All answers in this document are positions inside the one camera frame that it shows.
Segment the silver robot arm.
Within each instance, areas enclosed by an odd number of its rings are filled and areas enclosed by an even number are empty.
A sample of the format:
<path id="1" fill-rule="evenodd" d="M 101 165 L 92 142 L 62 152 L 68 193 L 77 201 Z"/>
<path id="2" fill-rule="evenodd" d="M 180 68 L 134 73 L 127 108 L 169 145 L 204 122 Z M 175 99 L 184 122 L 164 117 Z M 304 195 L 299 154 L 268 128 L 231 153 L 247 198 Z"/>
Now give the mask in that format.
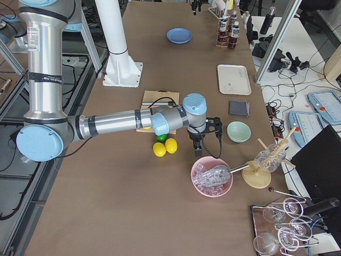
<path id="1" fill-rule="evenodd" d="M 73 142 L 101 134 L 153 128 L 156 135 L 186 127 L 197 156 L 206 134 L 222 136 L 219 118 L 207 117 L 206 100 L 188 94 L 171 107 L 158 106 L 109 115 L 68 116 L 62 104 L 62 32 L 81 27 L 80 1 L 20 1 L 20 15 L 27 25 L 29 111 L 17 135 L 17 147 L 27 158 L 45 162 L 58 157 Z"/>

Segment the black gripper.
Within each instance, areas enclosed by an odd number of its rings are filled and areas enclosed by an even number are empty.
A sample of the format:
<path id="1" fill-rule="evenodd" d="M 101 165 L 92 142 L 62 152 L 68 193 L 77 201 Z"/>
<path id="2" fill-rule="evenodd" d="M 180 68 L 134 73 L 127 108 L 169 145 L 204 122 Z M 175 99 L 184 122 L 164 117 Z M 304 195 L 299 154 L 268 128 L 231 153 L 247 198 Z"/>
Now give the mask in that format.
<path id="1" fill-rule="evenodd" d="M 193 141 L 194 154 L 196 157 L 202 156 L 202 146 L 206 148 L 204 137 L 207 134 L 215 134 L 222 147 L 222 122 L 219 117 L 207 117 L 203 125 L 189 125 L 187 128 L 189 138 Z"/>
<path id="2" fill-rule="evenodd" d="M 197 8 L 201 7 L 201 0 L 193 0 L 191 2 L 193 15 L 197 14 Z"/>

